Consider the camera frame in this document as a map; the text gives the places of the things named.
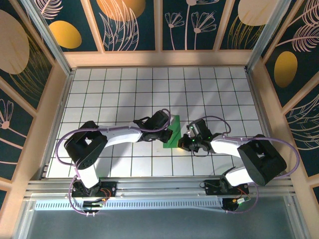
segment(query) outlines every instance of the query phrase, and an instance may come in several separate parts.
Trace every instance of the flower illustration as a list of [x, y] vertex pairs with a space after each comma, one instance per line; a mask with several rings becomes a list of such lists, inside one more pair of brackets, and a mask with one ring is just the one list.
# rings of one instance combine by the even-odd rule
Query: flower illustration
[[172, 15], [170, 15], [170, 13], [165, 13], [165, 19], [170, 31], [171, 45], [173, 46], [173, 50], [175, 50], [171, 29], [174, 27], [183, 26], [185, 25], [185, 22], [182, 21], [183, 18], [180, 15], [180, 13], [176, 13], [176, 12], [172, 13]]
[[[14, 108], [13, 102], [7, 101], [7, 103], [5, 103], [3, 99], [0, 99], [0, 129], [3, 129], [3, 130], [9, 129], [12, 132], [26, 138], [26, 136], [23, 135], [22, 133], [19, 133], [19, 132], [15, 131], [14, 129], [10, 128], [10, 121], [11, 121], [12, 114], [13, 114], [13, 108]], [[13, 147], [23, 149], [22, 146], [17, 145], [15, 143], [12, 143], [12, 142], [5, 140], [3, 138], [0, 138], [0, 141], [4, 142], [6, 144], [9, 144]]]
[[8, 101], [5, 105], [4, 100], [0, 99], [0, 128], [8, 129], [13, 113], [13, 103]]
[[216, 30], [216, 24], [213, 24], [215, 22], [214, 12], [212, 13], [203, 12], [200, 18], [198, 18], [198, 12], [192, 13], [191, 22], [193, 24], [193, 28], [195, 32], [194, 50], [196, 50], [197, 34]]
[[186, 0], [189, 6], [216, 3], [219, 0]]
[[186, 24], [185, 24], [185, 50], [187, 50], [187, 29], [188, 29], [187, 27], [188, 27], [188, 16], [189, 16], [190, 6], [212, 4], [217, 2], [219, 2], [219, 0], [186, 0], [186, 3], [188, 4], [188, 8], [187, 8]]

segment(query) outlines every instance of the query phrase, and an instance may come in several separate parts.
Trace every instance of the orange wire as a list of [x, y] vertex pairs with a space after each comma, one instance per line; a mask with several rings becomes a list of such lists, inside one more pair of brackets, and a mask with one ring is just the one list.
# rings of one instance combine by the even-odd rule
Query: orange wire
[[245, 194], [247, 197], [249, 197], [249, 199], [251, 199], [250, 196], [247, 193], [245, 193], [243, 190], [241, 190], [240, 188], [237, 188], [237, 189], [241, 191], [242, 194]]

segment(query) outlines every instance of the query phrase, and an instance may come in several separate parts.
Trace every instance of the floral line drawing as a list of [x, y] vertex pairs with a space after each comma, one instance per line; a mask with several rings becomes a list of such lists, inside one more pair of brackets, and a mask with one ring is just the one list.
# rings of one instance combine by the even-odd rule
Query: floral line drawing
[[319, 148], [319, 95], [309, 103], [289, 111], [287, 121], [298, 149]]
[[[23, 135], [22, 133], [19, 133], [19, 132], [15, 131], [14, 129], [10, 128], [10, 120], [12, 118], [13, 108], [14, 108], [13, 102], [7, 101], [7, 103], [5, 104], [4, 100], [0, 99], [0, 129], [3, 129], [3, 130], [9, 129], [12, 132], [26, 138], [26, 136]], [[12, 142], [5, 140], [3, 138], [0, 138], [0, 141], [4, 142], [6, 144], [9, 144], [13, 147], [23, 149], [22, 146], [17, 145], [15, 143], [12, 143]]]
[[169, 31], [170, 31], [171, 45], [173, 47], [173, 50], [175, 50], [173, 35], [172, 35], [171, 30], [174, 27], [184, 26], [185, 22], [182, 21], [183, 17], [180, 15], [180, 13], [176, 13], [176, 12], [172, 13], [172, 15], [170, 15], [170, 13], [165, 13], [165, 19], [166, 19], [166, 22], [168, 24]]
[[185, 24], [185, 50], [187, 50], [187, 28], [188, 28], [188, 18], [189, 18], [190, 7], [194, 5], [212, 4], [216, 2], [219, 2], [219, 0], [186, 0], [188, 7], [187, 7], [186, 24]]
[[106, 50], [127, 51], [134, 47], [133, 51], [135, 51], [139, 43], [139, 25], [132, 9], [128, 8], [122, 1], [123, 14], [121, 7], [115, 0], [111, 0], [112, 8], [105, 0], [101, 3], [104, 12], [110, 16], [105, 18], [99, 13], [104, 25], [103, 45]]
[[35, 0], [41, 15], [45, 19], [54, 19], [63, 8], [62, 0]]
[[311, 49], [319, 44], [319, 0], [308, 0], [304, 13], [292, 21], [288, 27], [300, 18], [303, 19], [304, 26], [296, 31], [292, 39], [278, 43], [276, 47], [291, 42], [294, 51], [311, 52]]
[[197, 34], [216, 30], [217, 25], [213, 24], [215, 22], [214, 13], [203, 12], [199, 18], [198, 12], [191, 14], [191, 22], [195, 32], [194, 50], [196, 50]]

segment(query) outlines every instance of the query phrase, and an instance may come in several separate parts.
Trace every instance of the gray floor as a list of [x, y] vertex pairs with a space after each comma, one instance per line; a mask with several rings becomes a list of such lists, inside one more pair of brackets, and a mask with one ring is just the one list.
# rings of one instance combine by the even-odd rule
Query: gray floor
[[231, 215], [196, 209], [113, 210], [95, 217], [35, 211], [28, 239], [294, 239], [283, 198]]

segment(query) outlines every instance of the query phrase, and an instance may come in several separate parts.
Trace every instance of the dark teal wallpaper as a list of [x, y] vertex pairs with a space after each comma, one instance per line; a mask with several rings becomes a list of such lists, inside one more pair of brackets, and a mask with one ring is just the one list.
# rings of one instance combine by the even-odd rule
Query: dark teal wallpaper
[[0, 190], [0, 211], [1, 211], [2, 204], [4, 202], [5, 195], [6, 195], [6, 191]]
[[105, 51], [155, 50], [153, 0], [90, 0]]
[[34, 0], [64, 52], [97, 51], [80, 0]]
[[314, 193], [315, 193], [315, 196], [317, 198], [317, 202], [319, 203], [319, 187], [314, 188]]
[[287, 11], [286, 11], [286, 13], [285, 13], [285, 15], [284, 15], [283, 18], [281, 19], [281, 21], [280, 21], [280, 23], [279, 23], [279, 25], [278, 25], [276, 31], [275, 31], [274, 34], [272, 35], [272, 37], [271, 37], [271, 39], [269, 40], [267, 46], [265, 47], [263, 53], [261, 54], [261, 57], [264, 57], [265, 54], [267, 53], [267, 51], [268, 51], [270, 45], [271, 45], [271, 44], [273, 43], [273, 41], [274, 41], [275, 36], [277, 35], [277, 33], [279, 32], [280, 28], [281, 28], [282, 25], [284, 24], [284, 22], [285, 22], [287, 16], [289, 15], [289, 13], [290, 13], [291, 9], [293, 8], [293, 6], [295, 5], [295, 3], [296, 3], [296, 0], [291, 0], [291, 2], [290, 2], [290, 4], [289, 4], [289, 7], [288, 7], [288, 9], [287, 9]]
[[0, 90], [0, 177], [11, 180], [33, 117]]
[[37, 108], [52, 65], [9, 1], [0, 0], [0, 78]]
[[318, 12], [318, 1], [304, 1], [265, 64], [282, 106], [319, 71]]
[[308, 176], [319, 173], [319, 85], [286, 114]]
[[213, 49], [224, 7], [225, 0], [164, 0], [163, 50]]

